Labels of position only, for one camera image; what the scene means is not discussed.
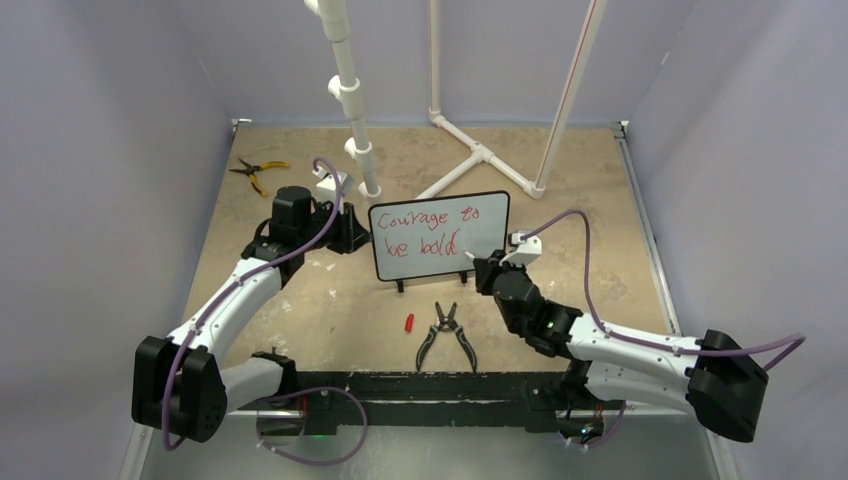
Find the black framed whiteboard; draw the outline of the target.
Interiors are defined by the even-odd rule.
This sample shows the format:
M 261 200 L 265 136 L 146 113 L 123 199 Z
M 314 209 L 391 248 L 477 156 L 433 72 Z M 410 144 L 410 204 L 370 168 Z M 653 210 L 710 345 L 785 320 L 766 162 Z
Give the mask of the black framed whiteboard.
M 464 251 L 505 247 L 511 197 L 503 190 L 375 204 L 368 210 L 376 277 L 383 282 L 471 271 Z

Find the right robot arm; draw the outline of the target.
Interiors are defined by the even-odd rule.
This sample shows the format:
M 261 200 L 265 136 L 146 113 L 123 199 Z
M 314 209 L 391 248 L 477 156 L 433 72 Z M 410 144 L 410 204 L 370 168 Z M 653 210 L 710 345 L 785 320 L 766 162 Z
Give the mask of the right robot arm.
M 652 404 L 692 414 L 713 433 L 753 441 L 769 376 L 724 332 L 666 336 L 597 322 L 546 299 L 503 252 L 475 258 L 475 288 L 490 296 L 507 330 L 537 353 L 570 364 L 561 381 L 576 407 L 604 401 Z

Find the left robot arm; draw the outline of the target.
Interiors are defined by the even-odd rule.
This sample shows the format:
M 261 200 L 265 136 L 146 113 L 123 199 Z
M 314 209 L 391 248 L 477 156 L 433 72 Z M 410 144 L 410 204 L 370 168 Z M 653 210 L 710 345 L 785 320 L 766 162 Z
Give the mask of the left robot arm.
M 264 400 L 284 409 L 297 399 L 296 363 L 257 352 L 226 369 L 218 361 L 253 319 L 292 280 L 311 250 L 352 254 L 369 243 L 343 191 L 320 201 L 301 186 L 277 191 L 271 216 L 256 228 L 227 283 L 185 323 L 137 347 L 131 418 L 165 439 L 198 443 L 217 432 L 225 414 Z

